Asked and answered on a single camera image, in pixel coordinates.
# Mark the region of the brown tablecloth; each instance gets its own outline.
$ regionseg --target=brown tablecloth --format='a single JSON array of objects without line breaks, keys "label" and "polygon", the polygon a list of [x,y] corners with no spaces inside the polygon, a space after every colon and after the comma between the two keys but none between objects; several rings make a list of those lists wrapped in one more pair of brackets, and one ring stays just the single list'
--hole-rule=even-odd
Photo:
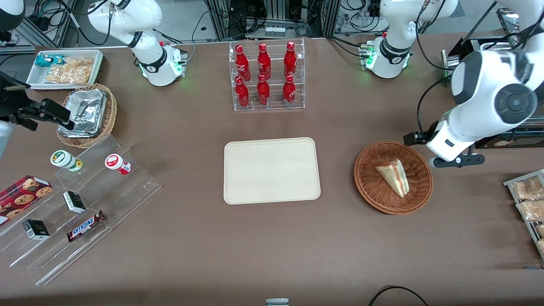
[{"label": "brown tablecloth", "polygon": [[[422,35],[422,42],[438,63],[440,49],[459,37]],[[305,42],[306,109],[272,114],[233,111],[227,43],[198,45],[187,77],[164,88],[141,76],[129,49],[101,49],[101,83],[119,105],[113,134],[163,188],[47,286],[34,286],[0,255],[0,304],[263,305],[288,297],[293,306],[365,305],[398,284],[431,305],[542,305],[544,271],[522,269],[541,261],[502,186],[544,168],[542,150],[490,150],[483,166],[435,169],[427,206],[385,215],[359,195],[353,162],[366,145],[417,129],[418,98],[441,72],[415,47],[399,77],[380,79],[325,39]],[[59,102],[65,95],[31,93]],[[423,125],[453,106],[449,89],[437,87],[423,103]],[[15,129],[0,160],[2,188],[25,174],[53,175],[54,150],[80,152],[54,130]],[[225,144],[287,137],[315,140],[321,197],[227,205]],[[419,305],[404,292],[375,305],[388,302]]]}]

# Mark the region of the snickers bar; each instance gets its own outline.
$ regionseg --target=snickers bar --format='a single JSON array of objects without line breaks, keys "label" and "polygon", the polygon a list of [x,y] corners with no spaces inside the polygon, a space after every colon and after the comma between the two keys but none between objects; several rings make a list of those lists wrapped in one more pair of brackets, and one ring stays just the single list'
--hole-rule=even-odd
[{"label": "snickers bar", "polygon": [[74,239],[76,239],[78,236],[83,235],[85,232],[90,230],[92,227],[94,227],[96,224],[98,224],[100,221],[104,220],[106,216],[104,216],[104,213],[102,211],[99,211],[94,216],[92,216],[90,219],[85,221],[82,225],[76,227],[73,231],[66,234],[68,237],[68,241],[72,242]]}]

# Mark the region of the packaged bread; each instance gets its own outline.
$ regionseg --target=packaged bread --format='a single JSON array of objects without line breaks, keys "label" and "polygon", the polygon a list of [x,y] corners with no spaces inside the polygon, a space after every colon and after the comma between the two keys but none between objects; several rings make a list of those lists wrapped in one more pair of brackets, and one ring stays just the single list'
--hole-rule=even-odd
[{"label": "packaged bread", "polygon": [[541,252],[544,253],[544,239],[538,240],[536,242],[536,246],[539,248]]},{"label": "packaged bread", "polygon": [[519,204],[519,210],[525,221],[544,220],[544,201],[525,201]]},{"label": "packaged bread", "polygon": [[87,84],[91,77],[94,59],[90,57],[65,57],[64,64],[52,64],[45,77],[47,83]]},{"label": "packaged bread", "polygon": [[544,199],[544,187],[537,176],[515,182],[511,186],[521,201]]},{"label": "packaged bread", "polygon": [[539,233],[540,237],[544,238],[544,224],[537,226],[536,232]]},{"label": "packaged bread", "polygon": [[410,191],[403,164],[399,159],[382,163],[376,166],[376,170],[384,177],[399,197],[403,198]]}]

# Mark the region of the small plastic jar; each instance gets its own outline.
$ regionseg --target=small plastic jar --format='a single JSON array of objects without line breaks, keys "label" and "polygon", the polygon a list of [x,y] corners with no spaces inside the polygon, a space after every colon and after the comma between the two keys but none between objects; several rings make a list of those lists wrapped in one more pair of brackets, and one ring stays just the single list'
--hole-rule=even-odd
[{"label": "small plastic jar", "polygon": [[127,175],[132,169],[131,164],[125,161],[119,154],[110,154],[106,157],[104,164],[106,168],[115,170],[122,175]]},{"label": "small plastic jar", "polygon": [[64,150],[58,150],[51,155],[51,163],[57,167],[68,169],[68,171],[77,172],[83,168],[83,161],[73,157]]}]

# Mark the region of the red cookie box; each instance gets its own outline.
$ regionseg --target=red cookie box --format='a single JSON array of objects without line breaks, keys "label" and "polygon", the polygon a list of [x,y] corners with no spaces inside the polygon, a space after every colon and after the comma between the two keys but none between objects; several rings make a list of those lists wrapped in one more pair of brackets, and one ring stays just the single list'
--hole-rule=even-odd
[{"label": "red cookie box", "polygon": [[0,226],[51,192],[48,181],[26,175],[0,192]]}]

